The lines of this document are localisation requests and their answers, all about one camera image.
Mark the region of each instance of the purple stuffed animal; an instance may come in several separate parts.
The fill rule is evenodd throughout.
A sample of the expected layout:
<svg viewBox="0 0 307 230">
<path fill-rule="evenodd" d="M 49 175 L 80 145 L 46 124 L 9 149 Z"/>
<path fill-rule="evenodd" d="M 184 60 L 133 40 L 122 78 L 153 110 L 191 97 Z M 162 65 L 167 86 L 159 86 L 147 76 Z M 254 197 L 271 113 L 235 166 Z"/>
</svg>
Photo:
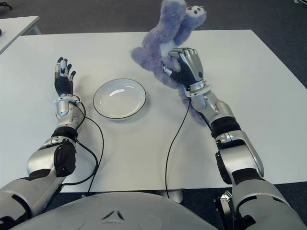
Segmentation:
<svg viewBox="0 0 307 230">
<path fill-rule="evenodd" d="M 206 12 L 200 6 L 190 6 L 184 0 L 163 0 L 158 25 L 144 38 L 141 47 L 133 49 L 132 59 L 142 68 L 152 71 L 164 85 L 179 89 L 183 103 L 188 106 L 189 98 L 184 95 L 180 85 L 162 71 L 161 62 L 168 68 L 179 72 L 177 59 L 170 58 L 168 52 L 180 46 L 190 36 L 192 30 L 206 19 Z M 191 107 L 191 114 L 202 124 L 203 119 Z"/>
</svg>

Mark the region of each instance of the table leg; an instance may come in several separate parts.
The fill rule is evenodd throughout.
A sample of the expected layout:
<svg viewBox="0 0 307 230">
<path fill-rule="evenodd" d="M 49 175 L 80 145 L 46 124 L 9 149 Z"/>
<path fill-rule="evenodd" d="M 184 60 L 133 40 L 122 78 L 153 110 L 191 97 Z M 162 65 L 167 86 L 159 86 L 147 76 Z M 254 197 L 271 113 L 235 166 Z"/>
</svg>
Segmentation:
<svg viewBox="0 0 307 230">
<path fill-rule="evenodd" d="M 167 198 L 166 190 L 157 190 L 155 192 L 157 195 L 164 196 Z M 183 201 L 182 190 L 169 190 L 168 191 L 169 198 L 176 201 L 177 203 L 181 203 Z"/>
<path fill-rule="evenodd" d="M 34 25 L 28 31 L 26 31 L 23 35 L 41 35 L 42 33 L 38 29 L 37 25 Z"/>
</svg>

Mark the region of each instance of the plate rim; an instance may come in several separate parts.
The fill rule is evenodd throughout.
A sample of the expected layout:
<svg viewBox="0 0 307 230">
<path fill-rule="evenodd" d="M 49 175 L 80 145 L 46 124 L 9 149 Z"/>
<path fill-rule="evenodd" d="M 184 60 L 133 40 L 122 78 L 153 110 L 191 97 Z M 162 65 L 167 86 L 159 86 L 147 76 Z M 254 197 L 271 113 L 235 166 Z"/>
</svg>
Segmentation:
<svg viewBox="0 0 307 230">
<path fill-rule="evenodd" d="M 120 117 L 120 118 L 109 117 L 109 116 L 106 116 L 106 115 L 101 114 L 101 113 L 96 109 L 96 107 L 95 107 L 94 98 L 95 98 L 95 96 L 96 96 L 98 90 L 99 90 L 101 87 L 103 87 L 105 84 L 108 84 L 109 82 L 115 81 L 115 80 L 130 80 L 130 81 L 134 81 L 134 82 L 138 83 L 138 84 L 143 88 L 143 90 L 144 90 L 144 93 L 145 93 L 145 100 L 144 100 L 144 103 L 142 104 L 142 106 L 141 106 L 137 111 L 135 111 L 135 113 L 130 114 L 129 116 L 124 116 L 124 117 Z M 96 92 L 95 92 L 95 94 L 94 94 L 94 97 L 93 97 L 93 106 L 94 106 L 94 109 L 96 110 L 96 112 L 98 112 L 101 116 L 106 117 L 106 118 L 109 118 L 109 119 L 113 119 L 113 120 L 119 120 L 119 119 L 124 119 L 124 118 L 130 117 L 130 116 L 136 114 L 138 111 L 140 111 L 140 110 L 143 108 L 143 106 L 145 105 L 146 99 L 147 99 L 146 90 L 144 89 L 144 87 L 143 87 L 139 82 L 137 82 L 136 80 L 130 79 L 130 78 L 116 78 L 116 79 L 112 79 L 112 80 L 107 81 L 106 83 L 102 84 L 102 85 L 96 90 Z"/>
</svg>

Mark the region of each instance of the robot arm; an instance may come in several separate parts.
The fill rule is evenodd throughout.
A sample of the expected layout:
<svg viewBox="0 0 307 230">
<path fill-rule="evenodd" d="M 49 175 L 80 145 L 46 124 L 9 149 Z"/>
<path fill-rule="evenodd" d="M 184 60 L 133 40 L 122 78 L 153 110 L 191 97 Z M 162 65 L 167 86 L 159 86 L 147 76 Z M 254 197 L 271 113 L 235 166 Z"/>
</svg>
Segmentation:
<svg viewBox="0 0 307 230">
<path fill-rule="evenodd" d="M 28 160 L 29 176 L 14 180 L 0 189 L 0 229 L 9 229 L 42 213 L 59 185 L 75 169 L 75 140 L 83 118 L 73 95 L 71 64 L 60 58 L 55 69 L 54 102 L 57 127 L 43 146 Z"/>
<path fill-rule="evenodd" d="M 263 179 L 262 161 L 230 107 L 220 101 L 203 80 L 201 61 L 195 49 L 175 48 L 181 72 L 162 63 L 163 71 L 183 85 L 192 106 L 204 118 L 216 141 L 217 165 L 224 182 L 233 186 L 236 229 L 306 229 L 298 214 L 270 182 Z"/>
</svg>

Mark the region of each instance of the black fingertip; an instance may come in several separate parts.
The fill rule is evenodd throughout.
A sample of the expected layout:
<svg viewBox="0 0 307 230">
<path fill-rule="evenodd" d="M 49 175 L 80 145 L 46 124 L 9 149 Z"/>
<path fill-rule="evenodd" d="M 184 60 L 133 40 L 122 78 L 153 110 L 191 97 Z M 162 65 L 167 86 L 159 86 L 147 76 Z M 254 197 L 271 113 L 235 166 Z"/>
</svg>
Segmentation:
<svg viewBox="0 0 307 230">
<path fill-rule="evenodd" d="M 71 72 L 71 80 L 73 80 L 73 77 L 76 75 L 76 71 Z"/>
</svg>

